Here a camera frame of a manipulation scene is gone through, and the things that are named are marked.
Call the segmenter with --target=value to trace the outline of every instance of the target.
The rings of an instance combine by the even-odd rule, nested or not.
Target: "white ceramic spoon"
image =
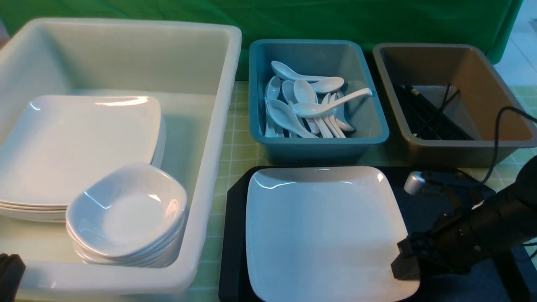
[[[341,88],[341,86],[343,86],[343,84],[345,84],[344,79],[337,76],[333,76],[324,80],[320,80],[316,83],[312,83],[311,87],[313,87],[313,90],[315,90],[315,93],[317,94],[327,94],[329,92],[334,92],[338,90],[339,88]]]
[[[336,99],[340,99],[345,96],[343,92],[341,92],[341,90],[338,90],[336,94]],[[337,106],[336,113],[334,114],[334,116],[336,117],[336,123],[341,130],[347,132],[354,131],[354,127],[352,127],[351,124],[349,124],[345,119],[345,105]]]
[[[281,85],[281,92],[284,95],[284,99],[291,108],[293,107],[293,104],[299,102],[295,97],[294,86],[295,83],[290,80],[285,80]],[[299,121],[304,127],[306,126],[303,119],[299,118]],[[317,124],[312,119],[308,121],[308,126],[313,134],[319,134],[319,127],[317,127]]]
[[[303,138],[317,138],[302,126],[298,117],[293,113],[291,107],[279,100],[269,100],[267,110],[274,122],[289,132],[296,133]]]
[[[336,101],[336,94],[333,94],[333,95],[330,96],[330,99],[328,100],[328,103],[330,104],[330,103],[333,103],[335,101]],[[334,116],[334,113],[336,112],[336,110],[337,110],[337,108],[333,109],[332,112],[328,114],[328,119],[330,120],[330,122],[332,123],[332,126],[334,126],[334,129],[337,132],[336,137],[345,138],[346,137],[345,133],[343,133],[343,131],[341,131],[341,129],[337,125],[336,117]]]
[[[272,79],[268,82],[265,88],[265,115],[266,115],[266,124],[265,124],[265,136],[268,138],[283,138],[284,130],[274,124],[274,121],[271,119],[269,114],[266,111],[267,102],[269,99],[278,99],[280,95],[281,81],[277,76],[273,76]]]
[[[295,112],[296,116],[301,117],[301,118],[314,118],[315,120],[317,120],[323,114],[325,114],[328,111],[336,108],[337,106],[345,104],[346,102],[348,102],[348,101],[350,101],[352,99],[355,99],[355,98],[360,97],[360,96],[372,96],[373,95],[373,93],[371,92],[371,89],[364,88],[364,89],[360,89],[358,91],[355,91],[355,92],[353,92],[353,93],[351,93],[349,95],[346,95],[343,98],[341,98],[341,99],[339,99],[339,100],[337,100],[337,101],[335,101],[335,102],[333,102],[331,104],[328,104],[328,105],[315,104],[315,103],[303,103],[303,102],[300,101],[300,97],[296,93],[296,83],[297,82],[298,81],[295,82],[295,96],[296,96],[296,99],[299,100],[299,103],[295,104],[293,106],[293,111]]]
[[[313,106],[315,109],[315,106],[322,106],[317,104],[317,94],[311,87],[311,85],[304,81],[304,80],[297,80],[295,82],[295,86],[293,91],[295,92],[295,97],[299,101],[298,104],[293,105],[293,111],[296,113],[296,107],[300,105],[305,105],[305,108],[310,108],[309,106]],[[321,131],[321,135],[323,135],[324,138],[333,138],[334,136],[324,123],[323,119],[321,118],[321,114],[317,114],[313,117],[313,120],[319,126],[319,131]]]
[[[321,104],[328,104],[330,101],[330,94],[326,94],[323,98],[323,100],[321,101]],[[324,123],[328,126],[328,129],[330,130],[330,132],[332,132],[332,135],[335,137],[335,138],[340,138],[339,136],[339,133],[337,132],[337,130],[334,128],[334,125],[332,124],[332,122],[330,121],[330,118],[329,118],[329,113],[327,114],[324,114],[322,115],[322,118],[323,118],[323,121]]]
[[[320,80],[327,79],[327,76],[306,76],[296,73],[294,70],[290,69],[289,66],[283,64],[282,62],[272,61],[271,62],[272,70],[274,73],[281,77],[284,80],[304,80],[307,82],[318,82]]]

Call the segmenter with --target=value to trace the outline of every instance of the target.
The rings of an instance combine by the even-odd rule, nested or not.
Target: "teal plastic bin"
[[[356,129],[344,139],[267,138],[264,91],[274,76],[272,61],[280,61],[300,74],[339,76],[345,79],[342,92],[370,88],[373,97],[345,104],[347,121]],[[340,40],[259,40],[250,46],[249,75],[250,133],[263,145],[271,164],[333,165],[356,164],[370,146],[389,136],[373,80],[360,47]]]

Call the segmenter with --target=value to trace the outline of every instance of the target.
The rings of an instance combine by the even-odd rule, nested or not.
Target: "gray plastic bin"
[[[347,121],[357,129],[344,139],[267,138],[265,131],[265,87],[274,72],[271,61],[280,61],[300,74],[339,76],[347,94],[369,87],[373,97],[346,104]],[[360,47],[337,40],[259,40],[250,46],[250,133],[261,143],[272,164],[354,164],[373,145],[389,136],[373,80]]]
[[[409,164],[486,168],[492,161],[498,111],[520,107],[484,54],[469,45],[379,44],[373,50]],[[460,90],[445,115],[474,140],[424,140],[412,135],[393,83],[408,84],[439,107],[447,85]],[[512,112],[502,116],[497,162],[519,148],[537,146],[533,123]]]

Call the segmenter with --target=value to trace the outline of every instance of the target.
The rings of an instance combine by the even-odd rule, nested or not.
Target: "green tablecloth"
[[[258,39],[471,44],[497,63],[522,0],[1,0],[10,34],[39,17],[101,17],[230,24],[243,33],[237,80]]]

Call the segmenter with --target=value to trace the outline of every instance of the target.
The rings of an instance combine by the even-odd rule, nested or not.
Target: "white plastic tub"
[[[162,169],[185,187],[190,208],[178,258],[163,269],[83,264],[65,225],[0,217],[0,253],[27,265],[18,299],[185,296],[205,241],[240,46],[232,26],[53,18],[28,23],[0,51],[0,142],[37,96],[153,96],[168,128]]]

